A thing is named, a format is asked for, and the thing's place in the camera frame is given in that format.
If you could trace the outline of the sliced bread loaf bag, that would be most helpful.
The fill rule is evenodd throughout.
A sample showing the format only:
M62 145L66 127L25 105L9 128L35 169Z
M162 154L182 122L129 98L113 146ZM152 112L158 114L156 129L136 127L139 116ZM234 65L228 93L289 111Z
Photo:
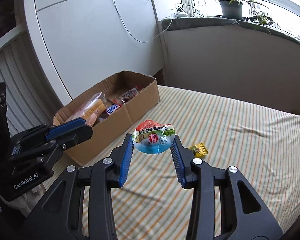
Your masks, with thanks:
M85 123L93 126L101 113L106 110L106 95L102 92L94 94L86 103L79 107L67 121L83 118Z

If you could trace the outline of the white cabinet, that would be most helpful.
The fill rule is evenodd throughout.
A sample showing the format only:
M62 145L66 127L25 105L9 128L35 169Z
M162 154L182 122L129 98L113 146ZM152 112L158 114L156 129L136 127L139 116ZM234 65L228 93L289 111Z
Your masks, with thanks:
M123 70L164 66L152 0L24 0L35 55L61 104Z

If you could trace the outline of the potted spider plant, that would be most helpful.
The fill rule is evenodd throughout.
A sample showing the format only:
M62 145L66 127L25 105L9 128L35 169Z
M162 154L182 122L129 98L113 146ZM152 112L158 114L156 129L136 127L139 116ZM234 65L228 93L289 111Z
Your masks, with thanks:
M248 5L257 4L268 9L268 7L256 0L215 0L222 10L222 16L233 20L243 19L243 3Z

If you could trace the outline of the jelly cup colourful lid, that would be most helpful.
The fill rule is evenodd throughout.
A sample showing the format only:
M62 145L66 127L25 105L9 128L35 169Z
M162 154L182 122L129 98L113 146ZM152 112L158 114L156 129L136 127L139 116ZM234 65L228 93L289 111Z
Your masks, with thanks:
M134 130L132 141L134 147L142 153L160 154L168 150L174 141L175 129L171 124L159 124L146 120Z

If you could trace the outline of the red clear snack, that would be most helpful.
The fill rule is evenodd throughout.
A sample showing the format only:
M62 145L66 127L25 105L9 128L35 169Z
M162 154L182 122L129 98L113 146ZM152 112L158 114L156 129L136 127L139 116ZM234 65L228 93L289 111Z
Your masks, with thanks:
M130 90L122 93L121 95L111 99L111 102L117 105L125 105L128 101L137 96L137 94L142 89L143 87L141 87L140 85L136 85L134 88L131 88Z

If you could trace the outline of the small Snickers bar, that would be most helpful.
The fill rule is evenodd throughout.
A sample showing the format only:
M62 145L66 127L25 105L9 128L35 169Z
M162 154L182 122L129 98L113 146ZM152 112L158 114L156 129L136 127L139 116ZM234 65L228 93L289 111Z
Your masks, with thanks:
M107 115L112 115L113 113L115 113L117 110L119 110L121 108L121 105L118 104L113 104L110 107L108 107L106 109L106 114Z

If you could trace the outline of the small trailing plant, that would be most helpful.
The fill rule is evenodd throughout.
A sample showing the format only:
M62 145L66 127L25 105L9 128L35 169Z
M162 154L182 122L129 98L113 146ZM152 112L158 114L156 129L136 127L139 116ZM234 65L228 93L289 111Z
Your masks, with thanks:
M249 18L249 21L255 24L254 30L266 30L271 34L270 27L274 24L274 21L268 16L268 13L254 11L253 16Z

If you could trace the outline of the brown cardboard box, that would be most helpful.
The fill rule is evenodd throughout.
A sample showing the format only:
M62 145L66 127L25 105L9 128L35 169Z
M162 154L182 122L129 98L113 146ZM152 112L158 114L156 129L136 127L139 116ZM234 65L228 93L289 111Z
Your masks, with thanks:
M134 87L141 88L134 98L130 99L104 121L95 124L92 127L93 136L91 139L66 150L65 154L78 165L87 165L102 150L157 105L160 96L157 81L154 77L124 70L97 83L61 108L53 117L54 125L66 122L83 103L98 92L105 94L107 106L109 107L111 99L118 98Z

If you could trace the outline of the small yellow candy packet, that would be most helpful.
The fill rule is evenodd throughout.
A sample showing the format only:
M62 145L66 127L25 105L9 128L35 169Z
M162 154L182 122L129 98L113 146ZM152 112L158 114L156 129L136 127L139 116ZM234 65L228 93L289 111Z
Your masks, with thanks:
M204 158L209 152L203 142L199 142L190 147L195 158Z

